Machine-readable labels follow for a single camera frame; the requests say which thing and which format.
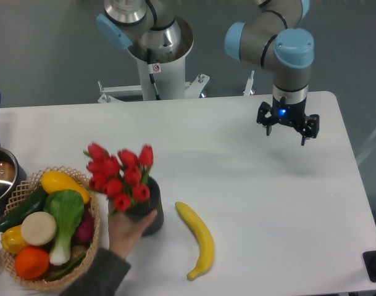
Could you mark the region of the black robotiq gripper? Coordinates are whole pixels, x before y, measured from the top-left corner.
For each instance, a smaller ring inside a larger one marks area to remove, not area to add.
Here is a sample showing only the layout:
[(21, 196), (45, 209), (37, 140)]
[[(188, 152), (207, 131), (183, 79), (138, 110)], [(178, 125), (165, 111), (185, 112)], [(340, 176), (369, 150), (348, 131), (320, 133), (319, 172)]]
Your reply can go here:
[(301, 135), (301, 145), (308, 139), (316, 139), (319, 133), (319, 115), (306, 116), (306, 99), (296, 104), (287, 104), (286, 100), (272, 99), (272, 106), (262, 102), (257, 113), (257, 123), (266, 129), (266, 135), (272, 132), (273, 125), (281, 124), (294, 127)]

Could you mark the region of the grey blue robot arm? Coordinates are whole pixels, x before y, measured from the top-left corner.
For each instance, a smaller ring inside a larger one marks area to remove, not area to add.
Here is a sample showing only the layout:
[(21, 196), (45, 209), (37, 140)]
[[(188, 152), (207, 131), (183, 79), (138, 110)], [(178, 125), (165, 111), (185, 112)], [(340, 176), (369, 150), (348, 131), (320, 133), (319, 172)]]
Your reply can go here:
[[(237, 22), (227, 31), (225, 52), (274, 75), (273, 99), (263, 102), (257, 122), (292, 127), (303, 139), (316, 138), (319, 116), (306, 115), (306, 99), (314, 60), (314, 39), (298, 24), (309, 1), (259, 1), (261, 15), (251, 24)], [(193, 47), (189, 24), (175, 12), (173, 1), (105, 1), (96, 18), (102, 35), (136, 60), (143, 99), (186, 99), (185, 58)]]

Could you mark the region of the grey sleeved forearm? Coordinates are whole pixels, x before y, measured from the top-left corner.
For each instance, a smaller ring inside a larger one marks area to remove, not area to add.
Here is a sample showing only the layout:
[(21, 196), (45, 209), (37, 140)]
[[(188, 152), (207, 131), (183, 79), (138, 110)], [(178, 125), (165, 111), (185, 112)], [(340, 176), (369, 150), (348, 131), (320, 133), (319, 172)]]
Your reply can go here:
[(60, 295), (115, 295), (131, 264), (110, 250), (99, 248), (88, 270)]

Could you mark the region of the person's hand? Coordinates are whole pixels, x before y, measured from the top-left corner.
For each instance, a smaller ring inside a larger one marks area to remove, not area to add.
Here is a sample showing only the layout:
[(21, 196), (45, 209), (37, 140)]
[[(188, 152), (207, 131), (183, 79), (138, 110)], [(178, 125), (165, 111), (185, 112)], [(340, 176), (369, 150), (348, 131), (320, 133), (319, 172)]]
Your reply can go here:
[(156, 216), (157, 210), (151, 211), (139, 221), (132, 221), (121, 212), (109, 216), (109, 250), (126, 260)]

